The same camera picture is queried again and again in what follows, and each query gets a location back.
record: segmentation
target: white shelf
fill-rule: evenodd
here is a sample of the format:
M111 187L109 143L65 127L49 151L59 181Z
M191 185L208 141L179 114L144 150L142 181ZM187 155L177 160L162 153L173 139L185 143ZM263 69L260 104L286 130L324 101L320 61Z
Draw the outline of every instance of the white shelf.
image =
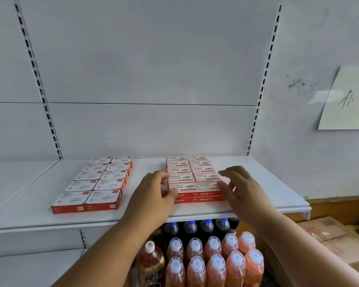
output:
M0 287L49 287L80 258L82 251L0 257Z
M309 204L278 178L263 168L250 156L209 156L215 170L232 165L244 166L262 185L273 204L281 212L310 211ZM139 158L124 190L118 210L68 213L54 215L50 205L87 164L88 160L63 160L57 162L33 183L0 208L0 232L19 228L69 228L72 225L111 225L125 212L130 196L145 174L165 170L165 157ZM226 202L177 204L168 222L231 217L234 214Z
M0 207L47 171L56 161L0 163Z

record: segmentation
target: red and white box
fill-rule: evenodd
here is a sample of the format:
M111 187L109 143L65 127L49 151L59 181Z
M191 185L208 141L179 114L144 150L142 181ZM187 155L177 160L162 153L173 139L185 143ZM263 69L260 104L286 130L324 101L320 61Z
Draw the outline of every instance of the red and white box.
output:
M62 193L60 197L52 204L52 212L69 213L86 211L84 203L89 197L91 191Z
M172 175L169 183L189 183L196 182L192 174Z
M128 182L128 170L112 170L104 171L101 179L125 179L125 184Z
M113 157L95 157L93 158L89 164L103 164L103 163L110 163Z
M128 174L130 174L130 170L132 165L130 163L110 163L106 168L107 171L113 170L127 170Z
M169 184L169 190L177 188L177 198L196 198L199 191L196 183L171 183Z
M186 156L166 157L166 162L175 162L175 161L187 161L187 157Z
M73 191L91 191L95 188L98 180L77 180L73 181L67 188L65 193L71 193Z
M199 197L204 196L223 196L218 188L217 182L198 182Z
M173 167L190 167L190 164L188 161L167 162L167 168L173 168Z
M211 166L211 163L208 160L189 161L189 163L190 163L190 167Z
M133 157L113 157L111 163L130 163L130 167L133 167Z
M121 197L122 193L119 189L94 190L85 202L86 211L118 209Z
M94 190L121 190L121 193L124 192L125 179L101 179L97 182Z
M192 172L196 173L215 173L213 166L201 166L201 167L192 167Z
M208 161L207 157L206 156L187 156L187 159L189 161L199 161L199 160L206 160Z
M190 167L176 167L168 168L168 173L170 175L182 175L182 174L192 174Z
M95 180L100 179L104 171L81 171L73 180Z
M198 202L215 202L215 201L225 201L224 196L207 196L207 197L201 197L197 198Z
M174 203L193 203L198 202L198 198L177 198Z
M104 171L106 167L108 166L107 163L103 164L88 164L82 169L81 171Z
M193 174L196 182L208 182L220 180L217 173L197 173Z

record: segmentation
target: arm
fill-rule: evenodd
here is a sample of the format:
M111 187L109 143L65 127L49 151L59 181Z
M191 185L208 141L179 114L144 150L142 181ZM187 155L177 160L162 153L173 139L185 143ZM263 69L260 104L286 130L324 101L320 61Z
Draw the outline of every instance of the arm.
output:
M134 257L148 236L173 208L175 190L164 198L160 184L169 174L147 174L130 198L122 219L103 235L52 287L117 286L124 284Z
M295 286L359 287L359 273L279 213L242 166L219 173L230 178L218 185L234 213L266 241Z

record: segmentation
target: paper sign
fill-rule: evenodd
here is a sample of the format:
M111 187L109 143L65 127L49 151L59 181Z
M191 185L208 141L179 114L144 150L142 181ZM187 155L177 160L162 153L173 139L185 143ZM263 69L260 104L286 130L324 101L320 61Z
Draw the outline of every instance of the paper sign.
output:
M318 130L359 129L359 67L341 67L328 93Z

